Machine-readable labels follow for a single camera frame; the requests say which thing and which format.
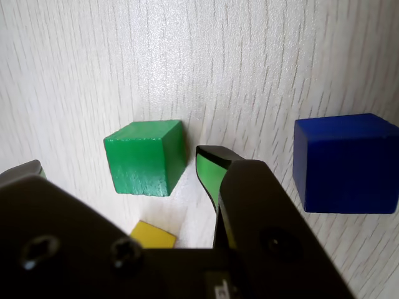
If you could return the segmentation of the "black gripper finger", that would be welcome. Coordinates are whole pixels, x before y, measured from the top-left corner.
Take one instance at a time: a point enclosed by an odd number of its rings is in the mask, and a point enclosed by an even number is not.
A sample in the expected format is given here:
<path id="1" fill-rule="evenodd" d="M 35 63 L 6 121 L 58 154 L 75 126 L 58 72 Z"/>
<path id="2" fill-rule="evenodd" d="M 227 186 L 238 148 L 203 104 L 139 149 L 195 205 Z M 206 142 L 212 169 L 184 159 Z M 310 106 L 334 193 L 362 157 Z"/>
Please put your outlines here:
<path id="1" fill-rule="evenodd" d="M 352 298 L 265 162 L 211 145 L 197 146 L 196 157 L 224 170 L 214 243 L 234 252 L 231 276 L 243 298 Z"/>

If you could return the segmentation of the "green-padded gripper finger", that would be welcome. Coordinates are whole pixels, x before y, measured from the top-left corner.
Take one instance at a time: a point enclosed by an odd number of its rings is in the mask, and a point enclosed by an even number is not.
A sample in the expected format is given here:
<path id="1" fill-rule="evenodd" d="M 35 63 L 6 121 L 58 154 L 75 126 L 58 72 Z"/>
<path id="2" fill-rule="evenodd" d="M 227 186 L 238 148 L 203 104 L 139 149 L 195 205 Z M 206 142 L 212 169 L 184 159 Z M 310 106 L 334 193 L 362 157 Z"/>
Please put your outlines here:
<path id="1" fill-rule="evenodd" d="M 50 183 L 37 160 L 1 174 L 2 298 L 155 298 L 139 245 Z"/>

